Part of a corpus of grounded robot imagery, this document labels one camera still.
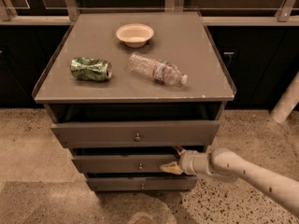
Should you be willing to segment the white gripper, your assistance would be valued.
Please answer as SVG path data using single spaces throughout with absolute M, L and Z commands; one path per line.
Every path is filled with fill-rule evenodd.
M 161 170 L 174 175 L 199 175 L 202 171 L 202 154 L 195 150 L 186 150 L 183 147 L 174 147 L 180 156 L 178 163 L 169 162 L 160 166 Z

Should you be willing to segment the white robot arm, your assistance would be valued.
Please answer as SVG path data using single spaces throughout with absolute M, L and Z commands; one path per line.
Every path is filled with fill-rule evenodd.
M 231 181 L 241 178 L 254 188 L 299 217 L 299 182 L 244 160 L 227 148 L 200 153 L 176 147 L 177 161 L 160 166 L 163 172 L 174 175 L 206 175 Z

